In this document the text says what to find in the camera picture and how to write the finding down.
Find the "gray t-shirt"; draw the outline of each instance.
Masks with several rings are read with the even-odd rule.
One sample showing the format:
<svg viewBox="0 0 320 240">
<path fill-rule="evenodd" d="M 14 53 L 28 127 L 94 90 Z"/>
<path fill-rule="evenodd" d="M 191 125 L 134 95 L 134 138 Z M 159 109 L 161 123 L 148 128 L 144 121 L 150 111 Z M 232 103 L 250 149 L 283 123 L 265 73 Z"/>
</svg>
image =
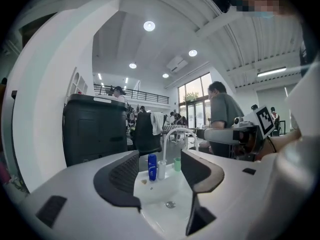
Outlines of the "gray t-shirt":
<svg viewBox="0 0 320 240">
<path fill-rule="evenodd" d="M 238 103 L 230 95 L 219 93 L 211 99 L 211 123 L 225 122 L 224 128 L 231 128 L 237 117 L 243 117 L 244 113 Z M 231 147 L 227 144 L 211 142 L 213 154 L 228 158 L 231 155 Z"/>
</svg>

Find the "black trash bin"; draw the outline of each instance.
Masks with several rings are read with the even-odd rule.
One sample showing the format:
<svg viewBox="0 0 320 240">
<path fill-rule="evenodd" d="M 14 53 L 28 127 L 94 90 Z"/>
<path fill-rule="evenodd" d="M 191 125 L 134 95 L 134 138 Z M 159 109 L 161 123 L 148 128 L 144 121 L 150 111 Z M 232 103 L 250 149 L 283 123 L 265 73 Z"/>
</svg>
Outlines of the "black trash bin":
<svg viewBox="0 0 320 240">
<path fill-rule="evenodd" d="M 83 94 L 63 109 L 63 148 L 67 166 L 127 151 L 127 105 Z"/>
</svg>

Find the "towel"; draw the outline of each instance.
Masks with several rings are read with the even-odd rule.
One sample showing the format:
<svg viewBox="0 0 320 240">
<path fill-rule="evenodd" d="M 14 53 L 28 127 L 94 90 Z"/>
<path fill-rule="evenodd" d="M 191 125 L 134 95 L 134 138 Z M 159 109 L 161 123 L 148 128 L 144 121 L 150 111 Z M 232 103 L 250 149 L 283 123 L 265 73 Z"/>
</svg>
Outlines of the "towel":
<svg viewBox="0 0 320 240">
<path fill-rule="evenodd" d="M 164 124 L 164 114 L 162 112 L 152 112 L 150 115 L 153 135 L 159 135 L 162 132 Z"/>
</svg>

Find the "ceiling light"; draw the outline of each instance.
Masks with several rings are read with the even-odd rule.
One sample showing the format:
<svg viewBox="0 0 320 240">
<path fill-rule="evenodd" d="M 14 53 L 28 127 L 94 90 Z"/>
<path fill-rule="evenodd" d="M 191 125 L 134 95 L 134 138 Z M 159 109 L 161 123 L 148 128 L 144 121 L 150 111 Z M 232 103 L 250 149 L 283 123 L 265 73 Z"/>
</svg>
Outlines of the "ceiling light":
<svg viewBox="0 0 320 240">
<path fill-rule="evenodd" d="M 152 31 L 156 28 L 156 25 L 152 22 L 152 21 L 146 21 L 144 24 L 143 24 L 143 28 L 146 30 L 146 31 Z"/>
<path fill-rule="evenodd" d="M 259 77 L 263 77 L 263 76 L 267 76 L 267 75 L 271 75 L 271 74 L 283 72 L 283 71 L 285 71 L 286 69 L 287 69 L 286 67 L 282 67 L 282 68 L 270 70 L 270 71 L 267 71 L 267 72 L 259 73 L 257 77 L 259 78 Z"/>
<path fill-rule="evenodd" d="M 134 64 L 134 63 L 131 63 L 131 64 L 129 64 L 129 67 L 132 68 L 132 69 L 135 69 L 137 67 L 137 65 Z"/>
<path fill-rule="evenodd" d="M 191 51 L 189 51 L 189 56 L 190 57 L 194 57 L 194 56 L 196 56 L 197 55 L 197 51 L 196 50 L 191 50 Z"/>
</svg>

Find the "blue bottle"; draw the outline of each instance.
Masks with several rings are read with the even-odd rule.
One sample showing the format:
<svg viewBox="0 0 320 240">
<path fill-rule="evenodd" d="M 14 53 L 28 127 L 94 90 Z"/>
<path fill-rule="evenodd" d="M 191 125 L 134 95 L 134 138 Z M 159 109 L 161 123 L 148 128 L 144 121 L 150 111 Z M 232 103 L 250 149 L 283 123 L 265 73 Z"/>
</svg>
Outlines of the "blue bottle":
<svg viewBox="0 0 320 240">
<path fill-rule="evenodd" d="M 154 181 L 157 177 L 157 156 L 155 154 L 148 155 L 148 171 L 149 180 Z"/>
</svg>

